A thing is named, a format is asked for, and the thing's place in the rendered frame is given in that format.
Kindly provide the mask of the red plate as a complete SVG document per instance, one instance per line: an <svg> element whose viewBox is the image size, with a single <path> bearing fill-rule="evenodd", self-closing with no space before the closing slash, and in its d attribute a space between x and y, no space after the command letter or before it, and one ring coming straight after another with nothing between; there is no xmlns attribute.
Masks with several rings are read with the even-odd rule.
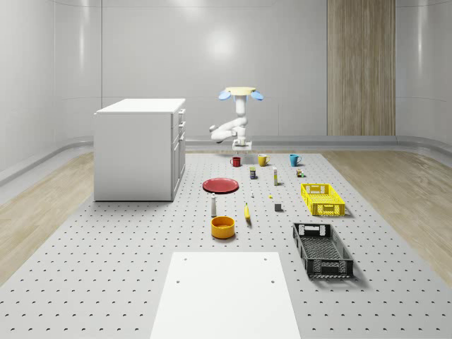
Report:
<svg viewBox="0 0 452 339"><path fill-rule="evenodd" d="M237 181L228 178L213 178L203 182L205 191L216 194L228 194L239 188Z"/></svg>

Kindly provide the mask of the yellow bowl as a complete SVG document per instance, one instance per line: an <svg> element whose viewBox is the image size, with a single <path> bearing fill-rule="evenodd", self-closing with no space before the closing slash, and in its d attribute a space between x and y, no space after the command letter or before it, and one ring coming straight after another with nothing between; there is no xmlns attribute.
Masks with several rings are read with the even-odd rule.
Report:
<svg viewBox="0 0 452 339"><path fill-rule="evenodd" d="M211 234L218 239L228 239L234 236L234 220L227 216L213 218L211 220Z"/></svg>

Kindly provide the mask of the yellow basket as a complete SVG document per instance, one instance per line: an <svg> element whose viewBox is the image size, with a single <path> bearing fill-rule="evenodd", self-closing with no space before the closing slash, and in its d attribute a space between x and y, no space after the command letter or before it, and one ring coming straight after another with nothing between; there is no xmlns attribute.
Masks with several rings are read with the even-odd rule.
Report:
<svg viewBox="0 0 452 339"><path fill-rule="evenodd" d="M301 195L312 215L345 214L345 202L330 184L301 184Z"/></svg>

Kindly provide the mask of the white cabinet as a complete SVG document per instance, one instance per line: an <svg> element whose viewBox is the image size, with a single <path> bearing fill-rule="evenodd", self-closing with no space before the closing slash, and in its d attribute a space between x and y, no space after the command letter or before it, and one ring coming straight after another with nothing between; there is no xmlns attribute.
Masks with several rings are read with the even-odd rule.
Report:
<svg viewBox="0 0 452 339"><path fill-rule="evenodd" d="M185 168L183 98L124 99L94 115L94 199L173 201Z"/></svg>

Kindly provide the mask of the dark grey basket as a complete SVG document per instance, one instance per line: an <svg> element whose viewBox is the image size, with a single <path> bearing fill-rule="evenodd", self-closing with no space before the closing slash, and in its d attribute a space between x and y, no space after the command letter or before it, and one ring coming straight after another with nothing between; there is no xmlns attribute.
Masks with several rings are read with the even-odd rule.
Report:
<svg viewBox="0 0 452 339"><path fill-rule="evenodd" d="M313 278L349 278L353 276L353 258L329 224L294 222L292 236Z"/></svg>

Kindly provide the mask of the white board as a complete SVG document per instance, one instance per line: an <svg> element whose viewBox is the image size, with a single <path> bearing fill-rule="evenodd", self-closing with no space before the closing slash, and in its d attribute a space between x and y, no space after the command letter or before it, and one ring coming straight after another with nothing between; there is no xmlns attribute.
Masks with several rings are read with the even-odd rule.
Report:
<svg viewBox="0 0 452 339"><path fill-rule="evenodd" d="M150 339L300 339L278 253L173 253Z"/></svg>

